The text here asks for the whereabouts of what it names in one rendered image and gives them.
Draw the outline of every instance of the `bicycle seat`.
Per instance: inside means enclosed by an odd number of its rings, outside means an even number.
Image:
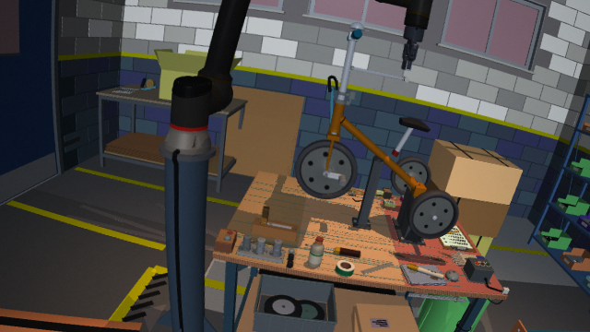
[[[399,118],[399,124],[409,128],[418,129],[419,131],[426,133],[430,132],[431,130],[426,124],[414,118]]]

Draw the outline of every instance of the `vinyl record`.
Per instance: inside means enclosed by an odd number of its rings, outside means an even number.
[[[318,303],[313,301],[301,300],[299,301],[301,305],[301,318],[306,319],[317,319],[317,320],[324,320],[325,313],[324,309],[319,306]]]
[[[281,314],[292,317],[301,317],[301,305],[295,299],[287,295],[277,295],[265,302],[265,313]]]

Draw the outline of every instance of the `training wheel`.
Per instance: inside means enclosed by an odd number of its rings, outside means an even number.
[[[428,186],[431,182],[431,168],[426,161],[418,157],[405,157],[397,165],[406,171],[409,176],[416,179],[421,184]],[[391,171],[391,185],[400,195],[406,192],[407,184],[394,171]]]
[[[329,140],[313,142],[303,149],[295,163],[295,177],[301,188],[307,194],[322,199],[344,195],[357,181],[357,161],[352,152],[338,142],[334,142],[328,171],[343,177],[325,176],[330,143]]]
[[[454,227],[459,206],[442,190],[430,190],[414,198],[407,214],[410,229],[424,239],[436,239]]]

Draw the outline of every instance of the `bottle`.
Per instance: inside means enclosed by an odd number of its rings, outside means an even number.
[[[312,244],[310,249],[310,257],[307,260],[307,264],[310,267],[319,267],[322,264],[322,257],[324,256],[324,238],[318,236],[315,238],[315,243]]]

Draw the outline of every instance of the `black disc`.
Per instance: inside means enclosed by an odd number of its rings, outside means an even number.
[[[287,295],[273,296],[265,302],[265,313],[301,317],[301,305]]]
[[[426,161],[418,157],[405,157],[397,165],[419,183],[428,186],[431,182],[431,168]],[[391,185],[400,195],[406,192],[407,184],[394,171],[391,171]]]
[[[302,309],[301,318],[324,320],[324,309],[322,309],[318,303],[314,301],[301,300],[299,301],[299,304],[301,305]]]
[[[459,218],[459,206],[442,190],[418,195],[409,206],[410,229],[424,239],[439,238],[453,228]]]
[[[357,160],[345,145],[338,142],[334,142],[328,170],[344,175],[346,184],[340,186],[338,180],[324,176],[330,143],[329,140],[313,142],[303,149],[295,163],[298,184],[307,194],[321,199],[340,197],[357,181]]]

